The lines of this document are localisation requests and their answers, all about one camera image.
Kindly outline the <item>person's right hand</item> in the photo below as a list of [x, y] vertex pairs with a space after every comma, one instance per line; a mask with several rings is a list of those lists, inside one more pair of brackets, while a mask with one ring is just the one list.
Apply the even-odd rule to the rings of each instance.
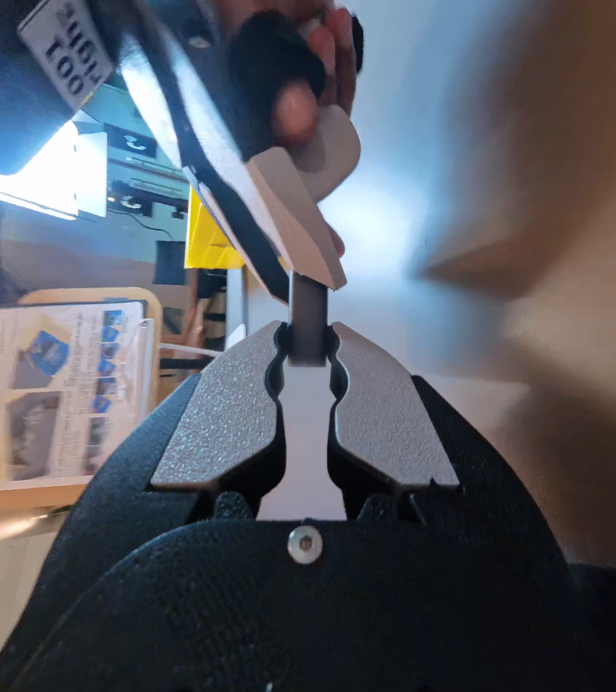
[[306, 79], [293, 80], [279, 91], [273, 108], [276, 143], [292, 148], [313, 137], [321, 107], [338, 105], [347, 115], [352, 112], [357, 78], [353, 21], [347, 8], [334, 1], [273, 1], [271, 7], [296, 29], [320, 21], [308, 34], [307, 43], [325, 70], [321, 99], [315, 97]]

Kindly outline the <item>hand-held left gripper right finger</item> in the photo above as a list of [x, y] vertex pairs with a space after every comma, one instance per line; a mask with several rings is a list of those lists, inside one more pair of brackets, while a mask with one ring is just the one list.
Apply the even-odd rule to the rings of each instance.
[[331, 325], [328, 459], [344, 478], [356, 473], [395, 492], [459, 487], [412, 375], [389, 352], [344, 323]]

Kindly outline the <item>wooden clipboard with printed sheet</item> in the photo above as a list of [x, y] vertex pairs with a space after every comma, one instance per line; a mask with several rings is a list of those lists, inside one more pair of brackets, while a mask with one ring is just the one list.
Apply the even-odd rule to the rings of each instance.
[[77, 498], [154, 409], [163, 309], [135, 287], [0, 307], [0, 507]]

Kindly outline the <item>dark grey ethernet adapter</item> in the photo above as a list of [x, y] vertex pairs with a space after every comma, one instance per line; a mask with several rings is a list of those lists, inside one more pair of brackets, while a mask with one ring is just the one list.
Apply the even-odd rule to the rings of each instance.
[[289, 273], [287, 360], [302, 368], [323, 368], [328, 346], [328, 287], [298, 272]]

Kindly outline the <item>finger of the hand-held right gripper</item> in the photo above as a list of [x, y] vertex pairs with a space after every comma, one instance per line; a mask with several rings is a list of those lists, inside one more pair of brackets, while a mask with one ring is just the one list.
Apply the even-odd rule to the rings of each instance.
[[246, 169], [269, 212], [272, 238], [288, 268], [331, 290], [343, 288], [347, 278], [331, 229], [286, 150], [263, 151]]
[[287, 305], [289, 276], [267, 237], [276, 227], [191, 58], [165, 27], [124, 27], [118, 61], [157, 143], [266, 292]]

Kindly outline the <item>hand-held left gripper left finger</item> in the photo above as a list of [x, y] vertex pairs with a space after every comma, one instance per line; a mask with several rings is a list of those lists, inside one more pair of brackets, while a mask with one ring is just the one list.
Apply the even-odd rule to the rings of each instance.
[[154, 489], [269, 492], [286, 470], [278, 394], [287, 325], [253, 332], [200, 376], [151, 477]]

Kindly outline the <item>yellow plastic bin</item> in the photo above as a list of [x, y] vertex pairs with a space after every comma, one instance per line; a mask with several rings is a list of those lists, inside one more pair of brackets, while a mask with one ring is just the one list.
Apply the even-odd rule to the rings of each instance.
[[184, 269], [242, 269], [245, 264], [242, 256], [217, 226], [193, 187], [190, 187], [188, 203]]

